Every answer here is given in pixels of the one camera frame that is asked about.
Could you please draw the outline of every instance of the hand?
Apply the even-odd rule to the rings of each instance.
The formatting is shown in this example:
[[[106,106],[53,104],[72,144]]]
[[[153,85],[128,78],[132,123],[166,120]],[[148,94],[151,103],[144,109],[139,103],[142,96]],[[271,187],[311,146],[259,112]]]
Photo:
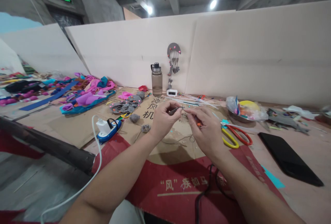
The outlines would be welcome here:
[[[206,156],[211,159],[225,150],[220,121],[207,107],[186,108],[184,111],[187,112],[193,137]],[[201,120],[203,125],[200,128],[194,116]]]
[[[174,123],[181,117],[182,108],[178,108],[173,116],[168,114],[169,111],[177,107],[180,107],[180,104],[172,100],[166,101],[157,106],[154,112],[153,124],[150,132],[153,134],[153,137],[157,138],[158,142],[170,132]]]

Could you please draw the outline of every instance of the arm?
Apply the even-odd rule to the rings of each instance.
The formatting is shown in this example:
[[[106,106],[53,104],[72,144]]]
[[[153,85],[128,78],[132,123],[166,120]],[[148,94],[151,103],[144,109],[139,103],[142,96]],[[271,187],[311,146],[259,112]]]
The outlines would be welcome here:
[[[108,224],[116,207],[136,182],[151,151],[180,118],[179,108],[173,116],[168,111],[179,107],[175,101],[160,104],[154,113],[151,130],[114,158],[77,198],[60,224]]]
[[[228,152],[223,145],[220,122],[208,108],[185,111],[195,140],[224,175],[248,223],[304,223]],[[201,128],[198,128],[192,115],[202,121]]]

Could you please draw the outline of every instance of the ceiling light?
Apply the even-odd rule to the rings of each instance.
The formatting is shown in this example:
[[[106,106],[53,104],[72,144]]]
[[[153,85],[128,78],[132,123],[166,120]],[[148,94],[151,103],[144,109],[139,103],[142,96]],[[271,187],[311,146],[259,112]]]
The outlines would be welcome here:
[[[153,8],[150,6],[147,6],[147,12],[149,15],[151,15],[153,13]]]
[[[210,9],[212,10],[212,9],[214,9],[215,8],[215,6],[216,6],[216,4],[217,4],[217,0],[213,0],[212,2],[211,2],[211,4],[210,4]]]

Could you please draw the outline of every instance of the metal bowl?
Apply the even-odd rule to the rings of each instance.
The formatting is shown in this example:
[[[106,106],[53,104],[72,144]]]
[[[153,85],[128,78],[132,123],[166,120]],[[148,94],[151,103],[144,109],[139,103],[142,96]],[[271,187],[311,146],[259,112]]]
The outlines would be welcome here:
[[[230,109],[228,109],[228,111],[229,111],[229,115],[230,115],[233,119],[235,119],[235,120],[237,120],[237,121],[239,121],[239,122],[242,122],[242,123],[252,123],[252,122],[255,122],[254,120],[246,119],[246,118],[244,118],[244,117],[242,117],[242,116],[240,116],[240,115],[235,114],[235,113],[232,112]]]

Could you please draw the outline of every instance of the scissors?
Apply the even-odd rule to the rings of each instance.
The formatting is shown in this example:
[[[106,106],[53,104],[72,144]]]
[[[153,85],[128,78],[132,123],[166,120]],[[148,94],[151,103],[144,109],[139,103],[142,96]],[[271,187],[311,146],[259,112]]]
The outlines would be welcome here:
[[[253,144],[253,141],[252,141],[251,137],[246,132],[244,132],[243,130],[241,130],[241,129],[237,128],[237,127],[234,127],[234,126],[228,126],[228,125],[225,125],[225,124],[221,124],[221,125],[222,126],[226,126],[227,128],[229,128],[230,131],[235,135],[235,137],[240,142],[242,142],[244,145],[249,146],[249,145],[252,145]],[[237,130],[237,131],[241,132],[243,135],[245,135],[249,142],[247,142],[242,137],[240,137],[239,134],[237,134],[235,130]],[[230,147],[232,149],[239,148],[238,142],[224,128],[222,128],[222,132],[234,143],[234,145],[232,145],[229,142],[227,142],[224,138],[222,138],[223,139],[223,142],[224,142],[224,144],[226,146],[228,146],[228,147]]]

